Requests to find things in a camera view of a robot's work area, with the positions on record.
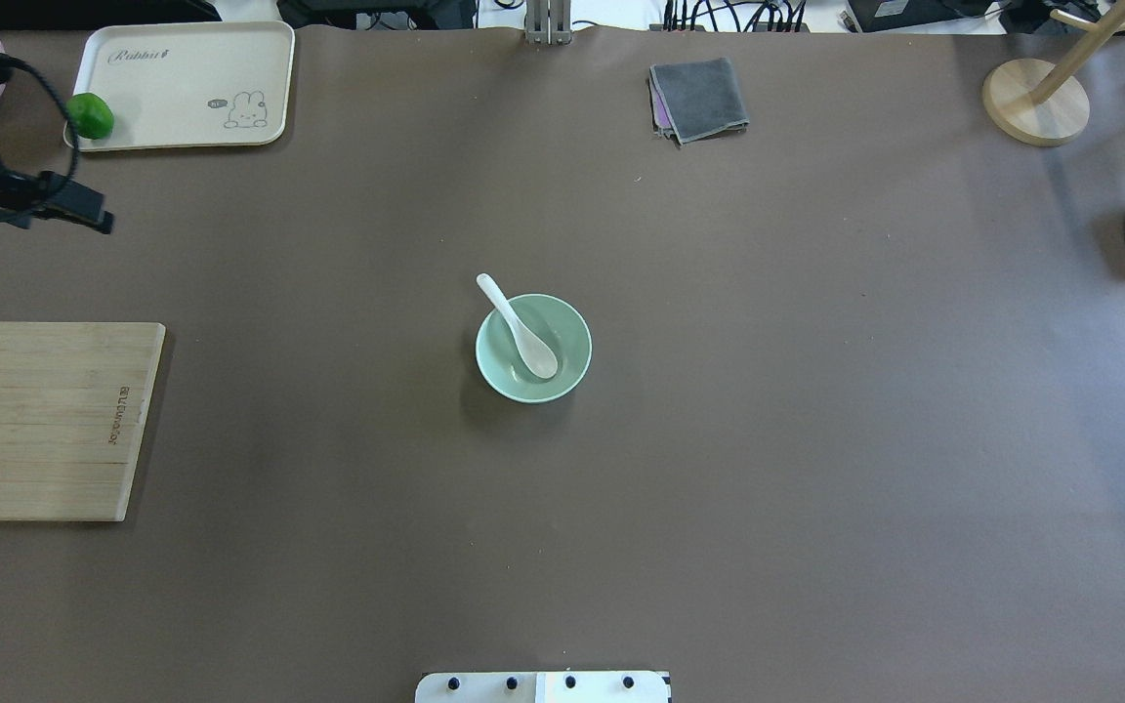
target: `green lime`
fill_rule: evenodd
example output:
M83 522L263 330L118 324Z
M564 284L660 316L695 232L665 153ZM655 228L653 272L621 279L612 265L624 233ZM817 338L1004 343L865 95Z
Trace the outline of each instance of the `green lime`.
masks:
M111 134L115 115L98 94L78 92L68 99L68 115L72 117L72 128L84 138L102 138Z

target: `towel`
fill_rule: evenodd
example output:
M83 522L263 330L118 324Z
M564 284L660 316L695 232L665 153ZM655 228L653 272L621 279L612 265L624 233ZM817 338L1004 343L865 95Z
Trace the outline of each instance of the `towel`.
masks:
M648 75L655 132L680 145L749 126L730 60L656 63Z

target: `cutting board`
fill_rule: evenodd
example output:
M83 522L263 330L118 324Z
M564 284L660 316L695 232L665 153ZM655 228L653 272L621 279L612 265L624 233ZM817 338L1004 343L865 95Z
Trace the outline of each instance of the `cutting board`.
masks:
M0 521L122 521L164 326L0 323Z

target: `white label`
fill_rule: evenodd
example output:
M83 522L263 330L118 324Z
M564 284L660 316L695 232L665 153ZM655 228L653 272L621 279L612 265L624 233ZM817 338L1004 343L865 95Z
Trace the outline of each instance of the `white label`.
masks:
M906 6L910 4L910 0L889 0L888 3L881 3L879 9L875 10L876 18L889 18L892 15L900 15L906 11Z

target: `white tray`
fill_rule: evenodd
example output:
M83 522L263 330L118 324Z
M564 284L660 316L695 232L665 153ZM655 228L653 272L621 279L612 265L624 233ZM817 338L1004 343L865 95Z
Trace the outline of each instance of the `white tray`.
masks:
M292 67L286 22L100 28L86 40L72 93L98 93L115 129L81 137L81 148L268 144L285 133Z

